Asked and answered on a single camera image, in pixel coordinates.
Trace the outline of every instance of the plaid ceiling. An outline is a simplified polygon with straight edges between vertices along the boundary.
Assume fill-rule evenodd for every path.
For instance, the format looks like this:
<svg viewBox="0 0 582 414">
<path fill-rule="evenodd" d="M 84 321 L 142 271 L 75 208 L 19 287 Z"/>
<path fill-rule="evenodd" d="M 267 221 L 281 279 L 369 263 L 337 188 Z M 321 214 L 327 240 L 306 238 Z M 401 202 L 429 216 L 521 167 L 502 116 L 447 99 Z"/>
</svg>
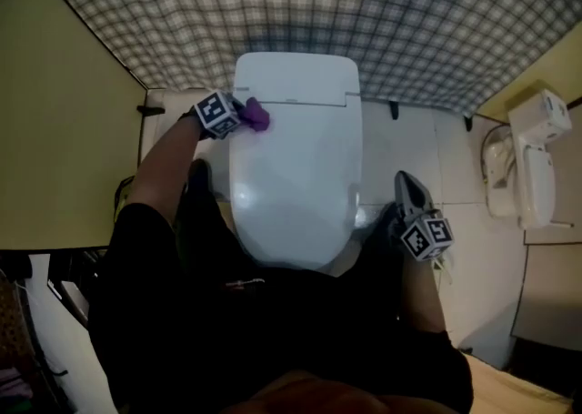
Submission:
<svg viewBox="0 0 582 414">
<path fill-rule="evenodd" d="M 582 0 L 67 0 L 150 88 L 230 87 L 245 52 L 349 56 L 364 99 L 472 115 Z"/>
</svg>

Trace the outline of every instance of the purple glove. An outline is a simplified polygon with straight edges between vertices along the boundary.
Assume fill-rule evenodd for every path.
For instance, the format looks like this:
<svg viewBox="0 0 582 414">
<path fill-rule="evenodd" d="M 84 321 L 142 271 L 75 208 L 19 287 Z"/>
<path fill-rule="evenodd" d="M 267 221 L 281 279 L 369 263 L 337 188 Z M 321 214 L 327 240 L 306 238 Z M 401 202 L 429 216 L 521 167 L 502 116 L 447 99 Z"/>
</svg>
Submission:
<svg viewBox="0 0 582 414">
<path fill-rule="evenodd" d="M 271 121 L 267 112 L 254 97 L 246 100 L 246 106 L 235 103 L 236 113 L 243 125 L 250 126 L 256 132 L 265 131 Z"/>
</svg>

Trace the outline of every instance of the toilet lid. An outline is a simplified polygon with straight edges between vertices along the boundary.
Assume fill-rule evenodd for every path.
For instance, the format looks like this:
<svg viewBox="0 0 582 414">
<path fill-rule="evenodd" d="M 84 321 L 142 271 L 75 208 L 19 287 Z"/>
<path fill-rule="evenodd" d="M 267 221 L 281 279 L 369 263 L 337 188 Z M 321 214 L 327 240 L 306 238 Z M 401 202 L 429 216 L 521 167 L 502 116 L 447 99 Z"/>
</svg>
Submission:
<svg viewBox="0 0 582 414">
<path fill-rule="evenodd" d="M 360 99 L 345 106 L 263 103 L 264 133 L 230 139 L 236 232 L 269 266 L 319 269 L 354 228 L 362 157 Z"/>
<path fill-rule="evenodd" d="M 549 225 L 556 204 L 556 180 L 552 156 L 538 147 L 524 153 L 527 180 L 527 208 L 539 227 Z"/>
</svg>

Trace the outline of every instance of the white toilet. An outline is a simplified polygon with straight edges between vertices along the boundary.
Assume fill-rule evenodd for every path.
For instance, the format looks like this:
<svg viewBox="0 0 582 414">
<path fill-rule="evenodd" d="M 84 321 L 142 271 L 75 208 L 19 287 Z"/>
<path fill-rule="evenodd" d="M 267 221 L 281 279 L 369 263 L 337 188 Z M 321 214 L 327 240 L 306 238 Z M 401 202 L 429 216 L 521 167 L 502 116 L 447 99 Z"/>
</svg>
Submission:
<svg viewBox="0 0 582 414">
<path fill-rule="evenodd" d="M 493 217 L 517 217 L 523 229 L 572 227 L 553 221 L 556 182 L 546 144 L 572 127 L 566 104 L 543 90 L 508 114 L 484 150 L 487 206 Z"/>
<path fill-rule="evenodd" d="M 230 139 L 236 232 L 268 266 L 326 269 L 354 229 L 362 163 L 356 64 L 260 52 L 236 62 L 235 97 L 270 113 L 266 132 Z"/>
</svg>

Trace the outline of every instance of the floor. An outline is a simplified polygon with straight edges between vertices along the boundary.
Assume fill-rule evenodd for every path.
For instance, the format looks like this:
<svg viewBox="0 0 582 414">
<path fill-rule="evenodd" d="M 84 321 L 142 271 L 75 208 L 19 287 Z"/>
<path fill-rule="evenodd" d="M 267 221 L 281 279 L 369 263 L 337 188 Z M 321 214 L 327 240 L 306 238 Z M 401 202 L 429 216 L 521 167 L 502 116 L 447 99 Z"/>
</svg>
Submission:
<svg viewBox="0 0 582 414">
<path fill-rule="evenodd" d="M 155 141 L 205 91 L 152 91 L 149 106 L 166 113 L 145 119 L 142 157 Z M 393 121 L 388 106 L 363 103 L 364 155 L 361 208 L 356 227 L 374 221 L 394 200 L 394 175 L 405 170 L 442 205 L 455 235 L 446 254 L 448 272 L 436 273 L 449 337 L 460 348 L 501 368 L 511 348 L 509 336 L 521 292 L 526 247 L 513 221 L 494 220 L 487 212 L 479 148 L 496 123 L 476 116 L 468 133 L 460 116 L 425 108 L 403 107 Z M 211 163 L 216 191 L 228 200 L 228 144 L 207 140 L 196 155 Z M 333 274 L 351 267 L 359 250 L 358 234 L 336 260 Z"/>
</svg>

